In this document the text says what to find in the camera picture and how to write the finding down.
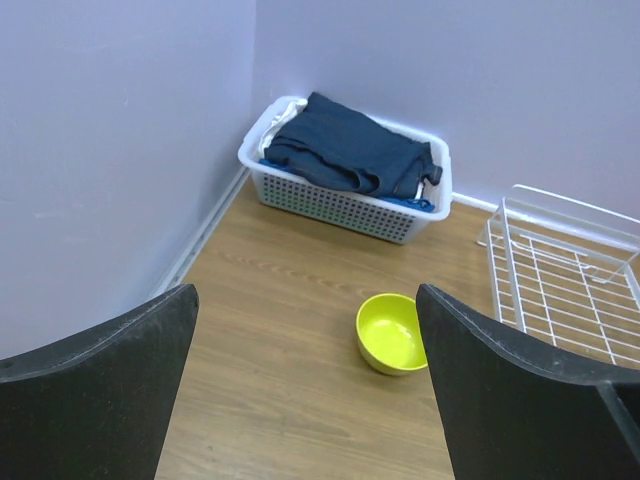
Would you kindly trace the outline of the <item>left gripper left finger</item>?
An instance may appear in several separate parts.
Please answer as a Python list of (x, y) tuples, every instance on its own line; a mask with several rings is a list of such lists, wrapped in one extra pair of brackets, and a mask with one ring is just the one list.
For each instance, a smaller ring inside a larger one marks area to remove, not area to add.
[(1, 362), (4, 479), (152, 479), (195, 331), (179, 285)]

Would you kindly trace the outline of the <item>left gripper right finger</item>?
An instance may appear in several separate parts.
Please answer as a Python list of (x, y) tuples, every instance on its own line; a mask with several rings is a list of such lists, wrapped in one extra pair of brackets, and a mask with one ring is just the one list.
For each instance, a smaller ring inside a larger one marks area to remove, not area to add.
[(638, 371), (554, 347), (433, 285), (416, 308), (456, 478), (638, 478)]

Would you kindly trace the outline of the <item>lime green bowl front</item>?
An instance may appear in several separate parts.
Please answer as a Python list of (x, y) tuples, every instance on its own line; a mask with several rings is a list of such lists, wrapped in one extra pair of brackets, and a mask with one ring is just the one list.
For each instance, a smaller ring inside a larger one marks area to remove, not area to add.
[(359, 352), (377, 372), (404, 376), (428, 367), (416, 302), (398, 293), (365, 300), (355, 319)]

